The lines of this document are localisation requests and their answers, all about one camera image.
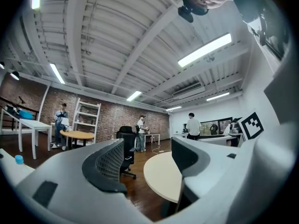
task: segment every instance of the white ceiling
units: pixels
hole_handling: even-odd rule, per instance
[[[237,92],[250,52],[247,26],[233,2],[194,16],[178,16],[181,0],[41,0],[24,6],[0,48],[0,59],[21,74],[58,82],[55,63],[69,87],[76,86],[169,108],[194,105],[225,90]],[[181,68],[178,60],[229,32],[232,43]],[[172,93],[201,82],[206,92],[183,100]]]

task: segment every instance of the black pants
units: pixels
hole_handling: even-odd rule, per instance
[[[200,137],[200,134],[199,134],[199,135],[196,135],[196,136],[193,136],[193,135],[188,134],[187,139],[190,139],[190,140],[198,140],[199,137]]]

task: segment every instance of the air conditioner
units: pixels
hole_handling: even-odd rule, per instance
[[[184,99],[204,92],[206,89],[201,82],[190,85],[172,94],[174,99]]]

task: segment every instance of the brick wall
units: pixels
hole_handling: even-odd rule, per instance
[[[46,89],[47,86],[44,84],[24,78],[17,81],[7,73],[0,86],[0,96],[24,107],[39,110]],[[19,96],[26,102],[25,104],[21,104]]]
[[[100,120],[97,127],[97,141],[116,138],[116,132],[121,126],[132,126],[135,132],[135,125],[140,115],[145,115],[145,125],[151,128],[152,133],[160,133],[160,138],[169,138],[169,116],[158,112],[151,112],[143,109],[133,108],[125,105],[110,103],[91,97],[81,96],[67,91],[50,88],[46,97],[41,121],[49,124],[54,120],[54,114],[59,109],[61,103],[67,104],[67,112],[69,113],[69,122],[72,125],[74,111],[77,99],[96,105],[101,103]],[[92,108],[85,108],[83,112],[94,113]],[[91,124],[92,119],[95,124],[95,118],[80,116],[80,122]],[[85,132],[94,132],[93,127],[78,125],[78,129]]]

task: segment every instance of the blue object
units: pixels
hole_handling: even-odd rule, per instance
[[[16,162],[17,164],[23,164],[23,163],[24,163],[23,157],[22,157],[21,155],[16,155],[16,156],[14,157],[14,159],[15,159],[15,162]]]
[[[33,115],[32,113],[28,112],[28,111],[25,111],[25,110],[19,110],[19,113],[20,113],[20,116],[22,118],[25,118],[25,119],[32,119],[33,118]]]

